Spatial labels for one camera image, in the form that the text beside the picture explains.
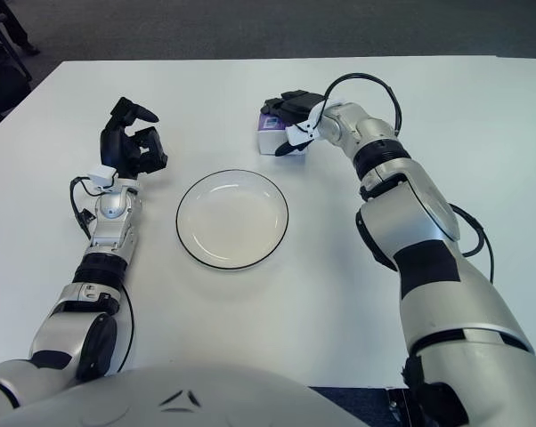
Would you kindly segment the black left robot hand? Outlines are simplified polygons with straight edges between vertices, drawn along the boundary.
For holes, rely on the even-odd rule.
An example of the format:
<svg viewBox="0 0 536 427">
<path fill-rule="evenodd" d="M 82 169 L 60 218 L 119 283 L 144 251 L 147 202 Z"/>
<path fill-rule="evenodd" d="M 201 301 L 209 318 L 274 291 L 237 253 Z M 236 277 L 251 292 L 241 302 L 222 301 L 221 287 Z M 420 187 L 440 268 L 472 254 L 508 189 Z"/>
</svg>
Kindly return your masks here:
<svg viewBox="0 0 536 427">
<path fill-rule="evenodd" d="M 133 135 L 126 133 L 126 128 L 136 120 L 153 124 L 159 121 L 158 116 L 145 107 L 121 97 L 101 132 L 101 162 L 113 167 L 119 178 L 136 180 L 140 173 L 155 173 L 166 168 L 168 157 L 154 126 Z"/>
</svg>

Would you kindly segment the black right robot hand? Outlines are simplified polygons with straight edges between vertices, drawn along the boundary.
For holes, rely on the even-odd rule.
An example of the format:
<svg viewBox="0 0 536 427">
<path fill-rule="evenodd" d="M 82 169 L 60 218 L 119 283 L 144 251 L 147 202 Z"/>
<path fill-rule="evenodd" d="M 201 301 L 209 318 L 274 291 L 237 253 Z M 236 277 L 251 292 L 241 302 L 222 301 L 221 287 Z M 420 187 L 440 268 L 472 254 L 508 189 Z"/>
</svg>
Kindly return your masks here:
<svg viewBox="0 0 536 427">
<path fill-rule="evenodd" d="M 315 118 L 312 110 L 324 101 L 321 94 L 296 90 L 264 102 L 260 113 L 277 119 L 286 133 L 285 141 L 273 151 L 274 156 L 284 157 L 295 151 L 302 152 L 313 142 Z"/>
</svg>

